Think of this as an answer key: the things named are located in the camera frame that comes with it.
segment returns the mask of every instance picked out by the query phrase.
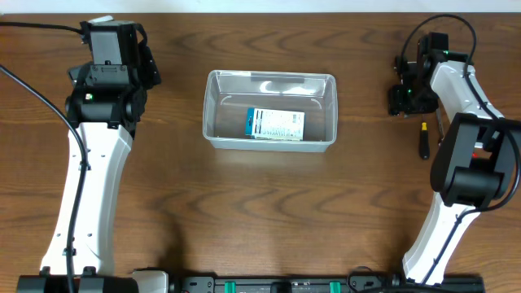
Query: wooden table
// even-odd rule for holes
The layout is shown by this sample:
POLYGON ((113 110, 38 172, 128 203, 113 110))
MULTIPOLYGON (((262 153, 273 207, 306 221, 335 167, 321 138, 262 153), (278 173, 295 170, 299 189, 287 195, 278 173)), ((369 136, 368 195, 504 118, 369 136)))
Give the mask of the wooden table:
MULTIPOLYGON (((5 15, 66 24, 100 15, 5 15)), ((478 33, 479 83, 505 116, 521 119, 521 15, 464 15, 478 33)), ((358 265, 400 268, 427 216, 430 161, 418 158, 420 118, 387 115, 394 56, 426 14, 116 15, 148 32, 163 84, 149 92, 125 165, 115 221, 116 273, 163 266, 227 275, 346 275, 358 265), (226 151, 201 134, 213 69, 335 76, 338 139, 325 154, 226 151)), ((454 20, 421 31, 450 34, 454 20)), ((412 55, 414 46, 409 50, 412 55)), ((74 33, 0 29, 0 63, 57 105, 66 71, 90 61, 74 33)), ((68 165, 67 130, 0 76, 0 291, 38 272, 52 237, 68 165)), ((436 152, 436 119, 431 151, 436 152)), ((479 273, 493 292, 521 287, 521 198, 478 218, 448 273, 479 273)))

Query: white background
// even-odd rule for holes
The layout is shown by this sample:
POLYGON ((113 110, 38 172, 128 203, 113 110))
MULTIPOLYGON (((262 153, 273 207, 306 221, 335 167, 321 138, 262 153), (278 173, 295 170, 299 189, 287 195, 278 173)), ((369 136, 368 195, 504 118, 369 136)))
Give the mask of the white background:
POLYGON ((520 11, 521 0, 0 0, 1 13, 520 11))

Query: wood grain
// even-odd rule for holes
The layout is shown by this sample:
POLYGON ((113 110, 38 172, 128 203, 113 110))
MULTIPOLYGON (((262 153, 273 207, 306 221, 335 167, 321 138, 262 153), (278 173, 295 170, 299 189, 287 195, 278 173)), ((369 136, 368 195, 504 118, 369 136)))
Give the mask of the wood grain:
MULTIPOLYGON (((77 26, 99 15, 6 15, 77 26)), ((521 119, 521 15, 464 15, 478 33, 479 82, 505 116, 521 119)), ((227 275, 345 275, 400 267, 431 203, 431 161, 417 154, 419 118, 390 117, 392 61, 425 14, 116 15, 143 24, 163 84, 149 93, 125 165, 115 223, 116 272, 164 266, 227 275), (214 150, 201 134, 213 69, 330 73, 338 139, 325 154, 214 150)), ((451 49, 470 34, 452 20, 451 49)), ((52 102, 66 70, 90 60, 73 33, 0 29, 0 63, 52 102)), ((0 76, 0 292, 35 274, 58 216, 67 130, 0 76)), ((431 149, 436 151, 435 117, 431 149)), ((521 199, 481 216, 449 273, 479 273, 492 292, 521 287, 521 199)))

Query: gray container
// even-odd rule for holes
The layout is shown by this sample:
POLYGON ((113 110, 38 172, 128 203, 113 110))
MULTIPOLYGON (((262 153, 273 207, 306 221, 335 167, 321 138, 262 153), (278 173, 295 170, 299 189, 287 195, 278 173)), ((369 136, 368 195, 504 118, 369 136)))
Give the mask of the gray container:
POLYGON ((338 107, 330 74, 214 70, 204 95, 203 135, 215 148, 326 151, 336 140, 338 107), (251 139, 244 133, 250 107, 305 112, 304 140, 251 139))

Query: green strip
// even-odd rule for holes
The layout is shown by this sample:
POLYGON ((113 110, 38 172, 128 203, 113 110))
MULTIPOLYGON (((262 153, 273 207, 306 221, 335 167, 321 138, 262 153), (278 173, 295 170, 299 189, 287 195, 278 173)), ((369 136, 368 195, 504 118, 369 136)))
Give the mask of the green strip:
POLYGON ((331 293, 340 293, 340 282, 330 282, 329 288, 331 293))
POLYGON ((235 282, 225 282, 225 293, 235 293, 235 282))

